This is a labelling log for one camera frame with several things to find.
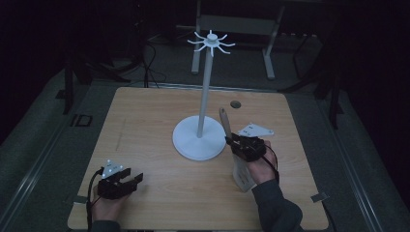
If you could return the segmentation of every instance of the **round white base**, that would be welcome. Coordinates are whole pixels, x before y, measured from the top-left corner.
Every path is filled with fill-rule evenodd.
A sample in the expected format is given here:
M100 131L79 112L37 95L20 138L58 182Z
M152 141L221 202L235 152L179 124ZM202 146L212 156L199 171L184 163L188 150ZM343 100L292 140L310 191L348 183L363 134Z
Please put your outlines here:
M198 138L198 123L198 115L182 120L175 127L172 140L182 156L191 160L208 160L223 150L225 132L218 121L205 116L202 137Z

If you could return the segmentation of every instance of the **dark background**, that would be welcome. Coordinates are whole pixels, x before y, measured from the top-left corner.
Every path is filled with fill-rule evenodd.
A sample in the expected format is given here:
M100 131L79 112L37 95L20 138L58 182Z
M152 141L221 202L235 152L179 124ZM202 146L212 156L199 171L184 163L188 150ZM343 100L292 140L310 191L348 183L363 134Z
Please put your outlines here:
M135 36L130 21L139 19L134 18L133 12L115 12L113 2L123 4L119 6L121 10L133 6L129 3L142 1L96 2L6 0L0 3L0 142L49 79L64 68L68 49L85 52L99 62L107 62L118 54L130 57L138 52L125 45L125 41L130 34ZM243 2L246 1L240 1L231 13L249 14L241 9ZM337 35L330 44L336 52L332 58L338 59L341 66L342 89L348 93L410 208L407 180L410 176L410 3L398 0L361 3L361 7L355 8L289 5L279 30L296 33L313 30L320 34L322 31L315 32L311 25L334 19L334 13L340 14ZM176 23L194 24L195 5L191 0L150 1L142 9L137 14L144 25L162 30L170 38L174 36L172 26ZM227 8L208 6L207 9L229 13ZM112 27L112 21L124 27ZM146 36L142 35L144 30L137 33L141 38Z

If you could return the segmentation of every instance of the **white stand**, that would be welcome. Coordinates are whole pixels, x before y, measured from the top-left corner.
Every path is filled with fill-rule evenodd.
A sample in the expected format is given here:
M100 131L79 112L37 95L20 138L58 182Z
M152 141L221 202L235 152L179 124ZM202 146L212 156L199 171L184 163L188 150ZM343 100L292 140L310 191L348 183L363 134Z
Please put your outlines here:
M222 125L215 119L205 116L214 47L217 47L223 53L229 54L229 52L220 48L220 44L226 46L232 46L234 44L220 43L221 40L226 38L226 35L221 39L218 39L218 36L213 34L212 31L210 31L207 38L200 37L196 32L195 35L198 38L203 39L203 41L189 42L191 44L204 44L196 51L200 51L207 47L201 108L199 115L190 116L182 120L175 127L172 134L172 141L175 148L182 156L191 160L208 160L217 156L225 146L225 132Z

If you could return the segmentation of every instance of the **small circular object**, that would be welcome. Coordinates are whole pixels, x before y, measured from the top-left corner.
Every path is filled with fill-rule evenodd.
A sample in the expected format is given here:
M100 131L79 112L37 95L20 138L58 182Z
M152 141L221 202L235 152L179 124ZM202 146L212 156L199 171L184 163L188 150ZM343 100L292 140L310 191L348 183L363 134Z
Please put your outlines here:
M232 108L240 108L241 107L241 103L238 101L232 101L231 104Z

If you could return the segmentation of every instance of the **white pole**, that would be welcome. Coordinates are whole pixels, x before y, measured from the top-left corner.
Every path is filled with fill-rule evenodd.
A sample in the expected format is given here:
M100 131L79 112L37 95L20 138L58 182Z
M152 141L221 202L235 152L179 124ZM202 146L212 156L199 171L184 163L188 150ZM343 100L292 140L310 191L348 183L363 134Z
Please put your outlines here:
M211 48L207 47L206 49L206 58L205 58L205 71L204 71L204 81L202 84L202 99L201 99L201 109L199 112L199 123L198 131L196 136L198 138L202 137L202 132L204 128L204 120L206 113L206 106L208 103L208 92L209 92L209 83L211 80L211 71L212 71L212 62L214 57L211 55Z

